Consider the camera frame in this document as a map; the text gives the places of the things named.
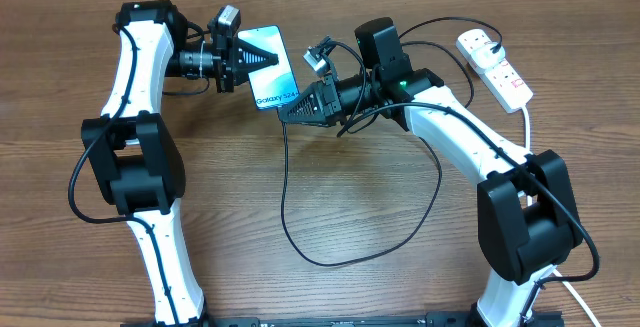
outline robotic arm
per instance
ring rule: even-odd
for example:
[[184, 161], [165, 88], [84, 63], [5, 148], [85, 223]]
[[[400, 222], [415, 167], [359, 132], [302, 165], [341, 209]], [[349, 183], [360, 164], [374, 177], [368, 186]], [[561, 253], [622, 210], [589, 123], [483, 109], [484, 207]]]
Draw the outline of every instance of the robotic arm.
[[[379, 107], [401, 104], [402, 108], [387, 108], [379, 113], [435, 146], [477, 186], [478, 238], [492, 270], [484, 294], [465, 318], [466, 325], [563, 324], [557, 314], [534, 318], [527, 307], [533, 304], [528, 303], [528, 298], [532, 291], [537, 294], [536, 281], [564, 262], [571, 249], [581, 243], [582, 236], [512, 163], [497, 155], [496, 148], [535, 175], [577, 219], [564, 161], [553, 151], [533, 155], [509, 142], [464, 108], [432, 71], [414, 71], [390, 18], [367, 22], [355, 30], [355, 35], [364, 68], [371, 70], [368, 82], [363, 85], [361, 74], [344, 80], [337, 80], [333, 73], [326, 74], [330, 63], [324, 58], [327, 50], [321, 43], [309, 49], [305, 60], [323, 80], [312, 83], [282, 108], [280, 119], [284, 123], [329, 127], [337, 122], [347, 123], [347, 116], [358, 112], [373, 113]], [[420, 103], [440, 109], [424, 108], [418, 106]], [[461, 118], [475, 125], [495, 146], [490, 147]], [[519, 196], [525, 193], [538, 195], [538, 200], [522, 209]]]
[[[201, 40], [190, 43], [189, 22], [168, 0], [125, 3], [116, 15], [122, 50], [114, 87], [101, 117], [83, 121], [82, 140], [102, 196], [125, 216], [142, 251], [156, 310], [143, 326], [209, 324], [180, 222], [184, 165], [160, 111], [165, 77], [213, 78], [218, 92], [233, 92], [249, 72], [278, 63], [277, 55], [235, 37], [239, 25], [240, 11], [226, 6], [208, 25], [211, 42], [200, 30]], [[132, 145], [140, 155], [114, 153]]]

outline wood grain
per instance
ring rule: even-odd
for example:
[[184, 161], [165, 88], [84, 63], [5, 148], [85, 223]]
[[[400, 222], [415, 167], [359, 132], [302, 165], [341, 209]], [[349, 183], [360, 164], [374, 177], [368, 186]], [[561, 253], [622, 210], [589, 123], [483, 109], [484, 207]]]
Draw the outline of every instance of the wood grain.
[[[132, 0], [0, 0], [0, 325], [117, 326], [151, 318], [153, 300], [125, 226], [92, 226], [69, 211], [66, 188], [82, 152], [80, 123], [98, 115], [120, 44], [110, 30]], [[354, 45], [353, 29], [388, 15], [398, 29], [444, 15], [500, 28], [509, 59], [536, 93], [534, 150], [565, 158], [581, 220], [602, 256], [596, 279], [576, 286], [603, 325], [640, 323], [640, 13], [638, 0], [172, 0], [205, 24], [221, 5], [243, 27], [278, 24], [303, 89], [300, 58], [326, 34]], [[412, 33], [454, 48], [474, 26], [441, 23]], [[460, 100], [468, 86], [441, 51], [407, 49], [414, 66], [442, 76]], [[343, 75], [357, 66], [335, 53]], [[506, 115], [475, 78], [471, 110], [515, 142], [522, 119]], [[167, 80], [167, 89], [196, 88]], [[404, 248], [360, 265], [323, 269], [299, 258], [282, 233], [283, 150], [274, 112], [256, 112], [248, 86], [229, 95], [167, 98], [163, 115], [187, 170], [183, 224], [194, 272], [217, 316], [260, 318], [408, 315], [466, 310], [488, 273], [477, 243], [474, 188], [443, 161], [440, 196]], [[415, 226], [434, 190], [425, 149], [389, 121], [336, 139], [335, 129], [290, 128], [287, 219], [312, 258], [377, 252]], [[92, 172], [79, 206], [111, 216]], [[589, 268], [584, 246], [560, 270]], [[587, 320], [562, 286], [541, 310]]]

